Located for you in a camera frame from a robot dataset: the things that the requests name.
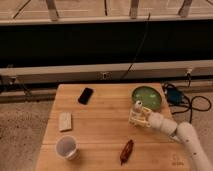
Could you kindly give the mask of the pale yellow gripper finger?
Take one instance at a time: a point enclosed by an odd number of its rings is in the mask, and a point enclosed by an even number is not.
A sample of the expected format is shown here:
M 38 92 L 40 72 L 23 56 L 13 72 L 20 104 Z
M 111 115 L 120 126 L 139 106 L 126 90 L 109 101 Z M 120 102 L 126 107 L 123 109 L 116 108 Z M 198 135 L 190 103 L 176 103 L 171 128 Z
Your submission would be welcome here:
M 129 122 L 134 126 L 149 127 L 148 116 L 151 110 L 143 107 L 140 112 L 136 112 L 134 109 L 130 110 Z

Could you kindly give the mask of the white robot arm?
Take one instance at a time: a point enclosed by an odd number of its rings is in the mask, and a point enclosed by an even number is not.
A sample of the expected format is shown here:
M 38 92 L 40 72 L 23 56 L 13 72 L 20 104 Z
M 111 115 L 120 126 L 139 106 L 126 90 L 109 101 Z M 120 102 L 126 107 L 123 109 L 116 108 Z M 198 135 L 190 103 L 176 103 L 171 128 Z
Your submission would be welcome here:
M 134 126 L 151 127 L 180 142 L 188 151 L 196 171 L 213 171 L 213 164 L 206 155 L 192 124 L 188 122 L 178 124 L 146 107 L 131 108 L 129 122 Z

